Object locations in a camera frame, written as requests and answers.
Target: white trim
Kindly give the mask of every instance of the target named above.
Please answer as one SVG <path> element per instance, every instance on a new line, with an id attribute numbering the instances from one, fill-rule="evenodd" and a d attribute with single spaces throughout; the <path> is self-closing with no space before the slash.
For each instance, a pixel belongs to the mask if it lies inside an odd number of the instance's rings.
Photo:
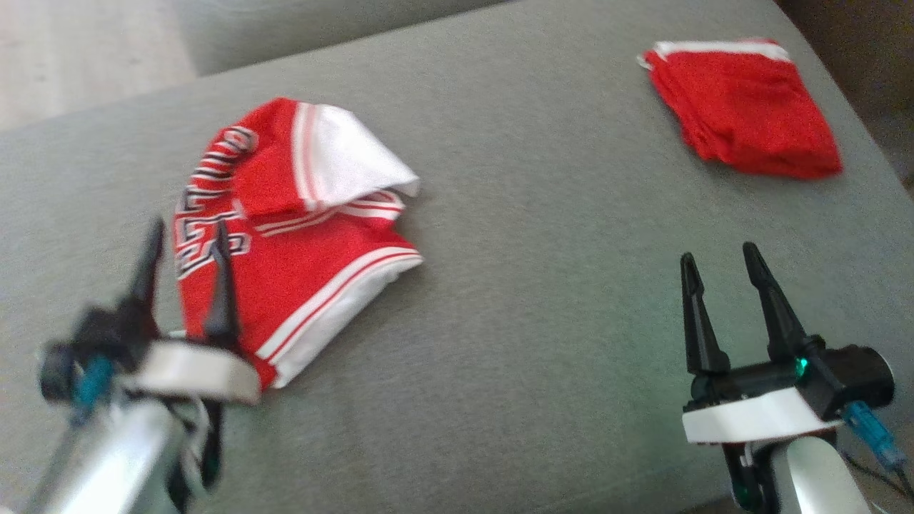
<path id="1" fill-rule="evenodd" d="M 388 284 L 410 268 L 422 264 L 419 255 L 400 255 L 378 262 L 365 269 L 358 277 L 340 290 L 326 308 L 308 321 L 307 327 L 290 338 L 286 346 L 273 359 L 276 379 L 271 386 L 279 389 L 302 372 L 339 334 L 374 300 Z"/>
<path id="2" fill-rule="evenodd" d="M 301 222 L 295 223 L 293 225 L 285 225 L 278 229 L 265 230 L 265 231 L 261 232 L 260 234 L 263 237 L 270 237 L 270 236 L 275 236 L 276 234 L 282 234 L 284 232 L 291 232 L 292 230 L 298 230 L 298 229 L 303 229 L 305 227 L 310 227 L 312 225 L 318 225 L 320 223 L 323 223 L 323 222 L 331 219 L 334 216 L 334 214 L 336 214 L 336 212 L 337 212 L 337 209 L 326 210 L 326 211 L 320 213 L 320 215 L 318 215 L 316 218 L 311 218 L 309 220 L 301 221 Z"/>
<path id="3" fill-rule="evenodd" d="M 344 205 L 340 212 L 349 216 L 358 216 L 359 218 L 383 218 L 385 220 L 396 220 L 402 210 L 390 209 L 360 209 L 351 205 Z"/>
<path id="4" fill-rule="evenodd" d="M 267 359 L 277 348 L 280 347 L 280 344 L 286 340 L 289 336 L 292 335 L 292 332 L 297 331 L 299 328 L 298 325 L 302 323 L 308 316 L 310 316 L 315 309 L 320 307 L 324 302 L 333 297 L 336 294 L 336 291 L 342 287 L 346 281 L 356 276 L 362 268 L 367 264 L 376 261 L 378 259 L 383 259 L 390 255 L 397 253 L 410 253 L 409 256 L 412 257 L 415 255 L 419 256 L 413 248 L 401 248 L 396 246 L 388 246 L 385 248 L 379 248 L 372 252 L 368 252 L 365 255 L 353 260 L 346 267 L 339 271 L 332 279 L 330 279 L 320 290 L 318 290 L 314 295 L 311 296 L 302 306 L 295 310 L 291 316 L 289 316 L 282 324 L 273 332 L 273 335 L 270 336 L 261 346 L 258 348 L 256 354 L 257 357 L 261 359 Z"/>
<path id="5" fill-rule="evenodd" d="M 230 165 L 230 163 L 226 162 L 225 159 L 219 160 L 219 159 L 216 159 L 216 158 L 213 158 L 213 157 L 204 157 L 204 158 L 200 159 L 200 162 L 201 162 L 201 163 L 209 163 L 209 164 L 211 164 L 211 165 L 223 165 L 223 166 L 229 166 L 229 165 Z"/>
<path id="6" fill-rule="evenodd" d="M 209 166 L 197 166 L 194 168 L 194 171 L 208 171 L 210 173 L 217 173 L 219 175 L 228 175 L 229 174 L 229 172 L 224 169 L 218 169 L 218 168 L 209 167 Z"/>
<path id="7" fill-rule="evenodd" d="M 277 229 L 279 227 L 284 227 L 286 225 L 291 225 L 293 223 L 301 223 L 302 221 L 310 221 L 310 220 L 313 220 L 320 216 L 323 216 L 324 214 L 325 213 L 323 213 L 323 212 L 314 212 L 314 213 L 308 214 L 306 216 L 301 216 L 300 218 L 291 218 L 289 220 L 274 221 L 272 223 L 264 223 L 262 225 L 258 225 L 256 227 L 254 227 L 254 228 L 257 229 L 258 231 Z"/>
<path id="8" fill-rule="evenodd" d="M 657 41 L 654 51 L 660 59 L 676 52 L 724 52 L 728 54 L 759 54 L 773 60 L 791 61 L 780 45 L 761 41 Z"/>
<path id="9" fill-rule="evenodd" d="M 308 195 L 308 183 L 304 176 L 307 171 L 307 155 L 304 154 L 305 128 L 308 122 L 308 109 L 310 104 L 299 102 L 295 106 L 295 115 L 292 118 L 292 175 L 295 178 L 295 189 L 298 191 L 298 198 L 304 202 L 307 210 L 314 210 L 314 198 Z"/>

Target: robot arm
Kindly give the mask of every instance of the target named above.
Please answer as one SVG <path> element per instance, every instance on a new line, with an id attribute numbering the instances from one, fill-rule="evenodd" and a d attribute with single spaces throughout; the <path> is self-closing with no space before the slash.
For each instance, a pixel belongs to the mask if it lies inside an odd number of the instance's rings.
<path id="1" fill-rule="evenodd" d="M 835 450 L 834 428 L 862 402 L 888 405 L 891 370 L 872 348 L 827 348 L 807 335 L 754 243 L 743 245 L 759 290 L 770 360 L 732 369 L 717 345 L 695 259 L 680 261 L 686 368 L 695 375 L 683 408 L 690 443 L 720 444 L 734 500 L 749 512 L 867 513 Z"/>
<path id="2" fill-rule="evenodd" d="M 260 399 L 239 353 L 224 223 L 204 341 L 163 337 L 154 321 L 164 231 L 159 220 L 117 308 L 92 308 L 71 341 L 48 348 L 41 392 L 70 406 L 70 427 L 26 514 L 185 512 L 218 479 L 224 403 Z"/>

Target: red stripe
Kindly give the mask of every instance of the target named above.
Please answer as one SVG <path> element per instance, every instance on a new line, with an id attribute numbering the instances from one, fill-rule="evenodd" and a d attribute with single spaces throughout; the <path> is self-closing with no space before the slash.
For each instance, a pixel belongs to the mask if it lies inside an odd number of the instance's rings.
<path id="1" fill-rule="evenodd" d="M 314 131 L 314 118 L 316 117 L 316 114 L 317 106 L 308 104 L 308 112 L 304 116 L 304 181 L 308 187 L 308 194 L 311 195 L 311 198 L 316 202 L 316 209 L 320 211 L 324 210 L 324 206 L 317 197 L 317 193 L 314 192 L 314 178 L 312 177 L 314 172 L 311 169 L 311 137 L 312 132 Z"/>
<path id="2" fill-rule="evenodd" d="M 311 314 L 309 314 L 308 317 L 306 317 L 306 318 L 302 321 L 302 323 L 299 323 L 299 324 L 295 327 L 295 329 L 289 334 L 289 336 L 288 336 L 287 338 L 285 338 L 285 339 L 282 341 L 282 343 L 280 343 L 280 345 L 279 345 L 275 350 L 273 350 L 273 353 L 271 353 L 270 356 L 267 357 L 265 360 L 266 360 L 267 362 L 270 362 L 271 360 L 273 360 L 273 358 L 276 357 L 276 354 L 278 354 L 283 348 L 285 348 L 285 346 L 286 346 L 287 344 L 289 344 L 289 340 L 292 338 L 292 336 L 295 335 L 296 332 L 298 332 L 304 325 L 306 325 L 309 321 L 311 321 L 311 318 L 313 318 L 313 317 L 316 316 L 318 313 L 320 313 L 321 310 L 322 310 L 327 304 L 329 304 L 330 302 L 334 301 L 334 299 L 335 299 L 337 296 L 339 296 L 340 293 L 343 292 L 343 290 L 345 289 L 345 287 L 346 287 L 347 285 L 349 285 L 350 282 L 352 282 L 353 280 L 355 280 L 355 279 L 356 279 L 359 275 L 361 275 L 362 273 L 366 272 L 366 271 L 368 270 L 368 268 L 370 268 L 370 267 L 372 267 L 372 266 L 374 266 L 374 265 L 376 265 L 376 264 L 379 264 L 379 263 L 381 263 L 381 262 L 389 261 L 390 259 L 393 259 L 394 257 L 401 257 L 401 256 L 403 256 L 403 255 L 415 255 L 415 256 L 418 257 L 418 256 L 419 256 L 419 253 L 418 253 L 418 252 L 401 252 L 401 253 L 394 253 L 394 254 L 392 254 L 392 255 L 387 255 L 387 256 L 385 256 L 385 257 L 378 257 L 378 258 L 375 259 L 374 261 L 369 262 L 368 264 L 362 266 L 362 268 L 361 268 L 360 270 L 358 270 L 355 274 L 353 274 L 351 277 L 349 277 L 348 279 L 346 279 L 345 282 L 343 282 L 342 284 L 340 284 L 339 288 L 337 288 L 336 291 L 335 291 L 333 294 L 331 294 L 329 298 L 327 298 L 326 300 L 324 300 L 324 302 L 323 302 L 322 304 L 320 304 L 316 309 L 314 309 L 314 311 L 313 311 Z"/>

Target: gray couch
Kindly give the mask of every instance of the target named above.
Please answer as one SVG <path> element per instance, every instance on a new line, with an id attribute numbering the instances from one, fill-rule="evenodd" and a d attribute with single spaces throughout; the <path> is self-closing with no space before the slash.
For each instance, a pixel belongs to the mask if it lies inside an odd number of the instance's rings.
<path id="1" fill-rule="evenodd" d="M 173 0 L 201 75 L 370 36 L 502 0 Z"/>
<path id="2" fill-rule="evenodd" d="M 683 144 L 635 56 L 763 34 L 792 54 L 845 173 L 747 176 Z M 355 112 L 422 177 L 398 222 L 427 261 L 286 389 L 227 417 L 196 512 L 670 513 L 723 497 L 686 443 L 678 258 L 692 251 L 734 365 L 765 359 L 740 255 L 799 316 L 878 348 L 914 407 L 914 204 L 822 63 L 767 0 L 524 0 L 207 77 L 0 135 L 0 503 L 63 419 L 35 352 L 122 290 L 209 138 L 275 96 Z M 180 323 L 167 268 L 157 313 Z"/>

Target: floor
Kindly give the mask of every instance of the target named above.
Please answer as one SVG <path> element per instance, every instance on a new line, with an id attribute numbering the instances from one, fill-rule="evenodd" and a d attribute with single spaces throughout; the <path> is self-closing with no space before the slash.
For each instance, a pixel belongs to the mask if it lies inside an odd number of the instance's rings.
<path id="1" fill-rule="evenodd" d="M 168 0 L 0 0 L 0 12 L 0 131 L 196 77 Z M 910 123 L 886 119 L 871 131 L 890 140 L 910 134 Z M 905 148 L 897 159 L 909 163 Z M 905 432 L 900 439 L 914 441 L 914 429 Z M 856 477 L 887 512 L 909 511 L 875 480 Z M 735 512 L 725 498 L 689 514 Z"/>

